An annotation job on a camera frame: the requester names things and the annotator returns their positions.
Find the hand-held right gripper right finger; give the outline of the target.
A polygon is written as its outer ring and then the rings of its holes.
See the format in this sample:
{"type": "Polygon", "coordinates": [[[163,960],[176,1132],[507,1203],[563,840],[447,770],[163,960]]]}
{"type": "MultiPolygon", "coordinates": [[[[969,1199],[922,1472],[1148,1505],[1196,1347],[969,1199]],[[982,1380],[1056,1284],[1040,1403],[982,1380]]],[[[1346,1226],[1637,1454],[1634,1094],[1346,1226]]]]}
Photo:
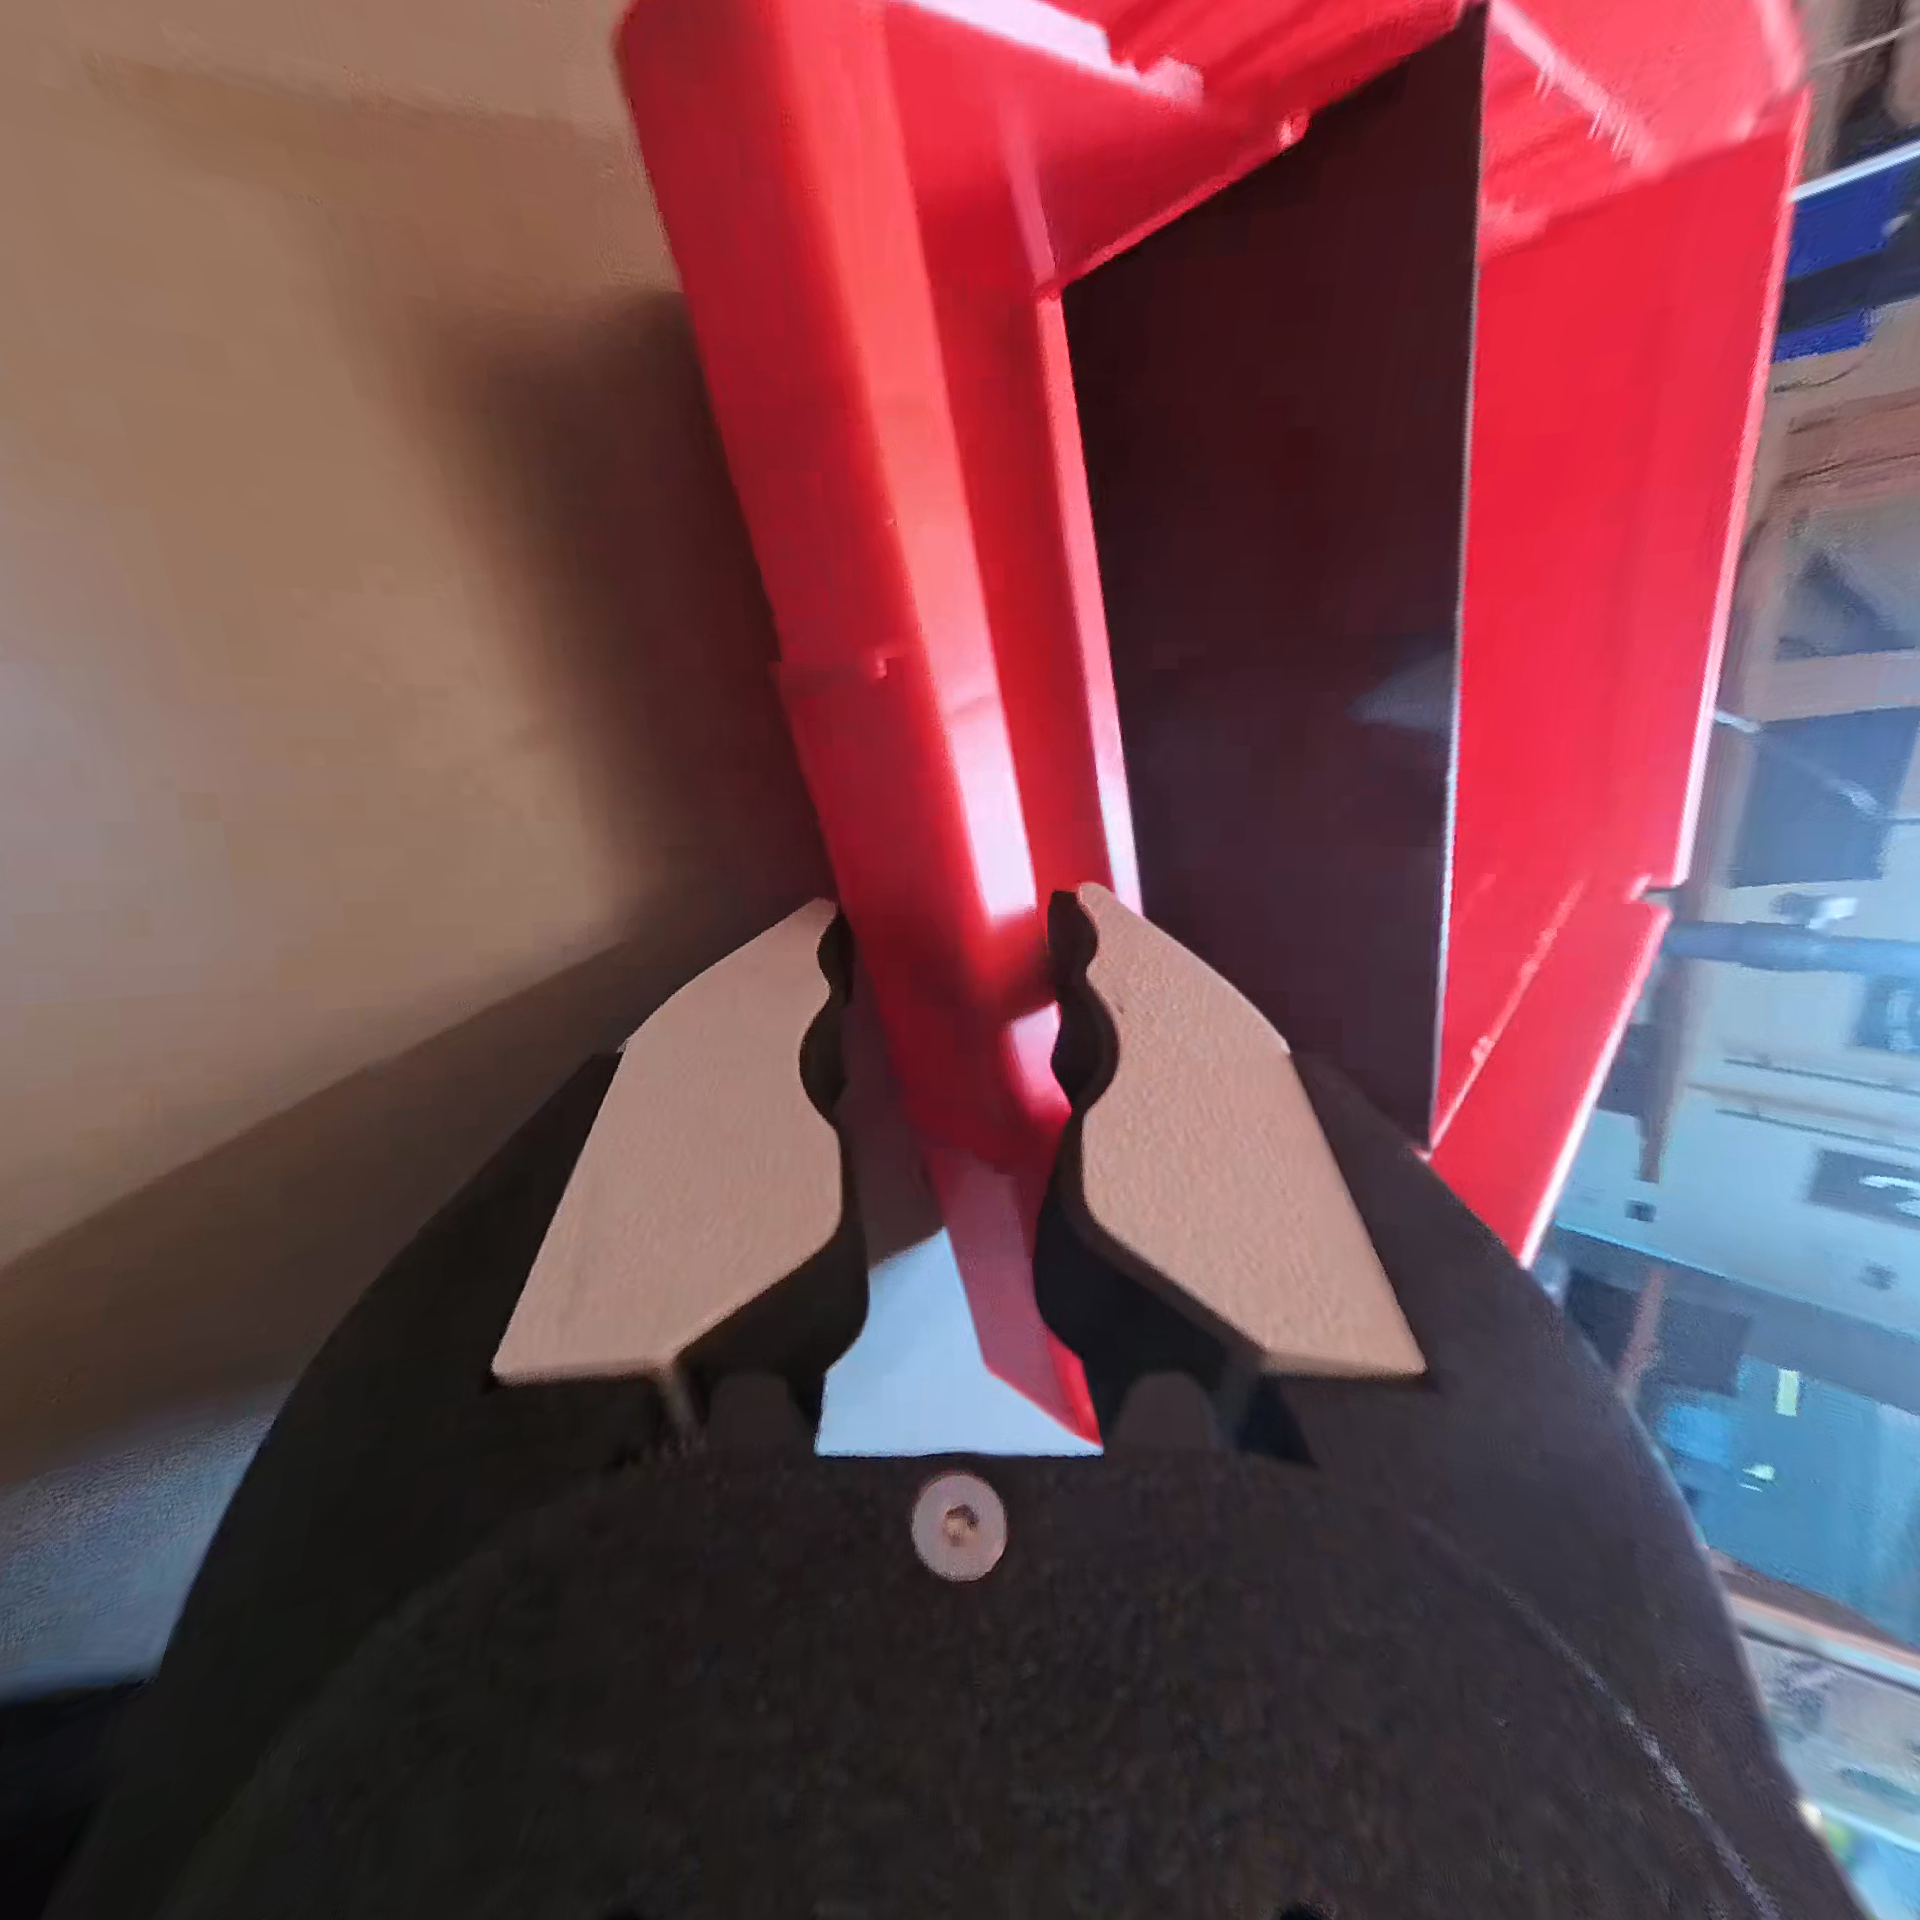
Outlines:
{"type": "Polygon", "coordinates": [[[1086,1379],[1424,1379],[1277,1024],[1102,881],[1056,892],[1048,957],[1066,1246],[1040,1304],[1086,1379]]]}

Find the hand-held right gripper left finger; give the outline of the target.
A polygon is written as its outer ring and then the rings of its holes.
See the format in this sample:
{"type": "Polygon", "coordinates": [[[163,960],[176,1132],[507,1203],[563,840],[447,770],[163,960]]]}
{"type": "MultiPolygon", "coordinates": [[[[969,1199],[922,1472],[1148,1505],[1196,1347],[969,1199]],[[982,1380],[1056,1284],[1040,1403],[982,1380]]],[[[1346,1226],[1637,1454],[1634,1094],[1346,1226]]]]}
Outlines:
{"type": "Polygon", "coordinates": [[[815,898],[636,1024],[498,1345],[501,1385],[828,1380],[869,1315],[835,1127],[851,988],[854,931],[815,898]]]}

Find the red plastic bin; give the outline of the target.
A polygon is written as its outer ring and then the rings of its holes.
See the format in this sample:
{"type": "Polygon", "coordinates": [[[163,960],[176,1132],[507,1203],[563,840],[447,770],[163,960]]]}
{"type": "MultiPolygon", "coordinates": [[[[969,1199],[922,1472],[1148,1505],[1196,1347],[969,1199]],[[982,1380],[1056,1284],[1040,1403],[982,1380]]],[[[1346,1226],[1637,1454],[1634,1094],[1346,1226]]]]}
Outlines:
{"type": "MultiPolygon", "coordinates": [[[[633,4],[642,157],[835,898],[990,1367],[1066,1127],[1044,903],[1140,898],[1067,288],[1470,4],[633,4]]],[[[1484,4],[1435,1172],[1536,1257],[1661,935],[1803,152],[1792,4],[1484,4]]]]}

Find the black divider panel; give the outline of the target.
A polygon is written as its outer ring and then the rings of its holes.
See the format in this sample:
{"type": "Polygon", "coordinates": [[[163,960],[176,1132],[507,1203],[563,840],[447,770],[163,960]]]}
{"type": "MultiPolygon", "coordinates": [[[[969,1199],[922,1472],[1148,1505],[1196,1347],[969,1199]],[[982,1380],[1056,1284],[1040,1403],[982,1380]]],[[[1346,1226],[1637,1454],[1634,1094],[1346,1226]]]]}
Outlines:
{"type": "Polygon", "coordinates": [[[1142,914],[1439,1111],[1486,7],[1066,293],[1142,914]]]}

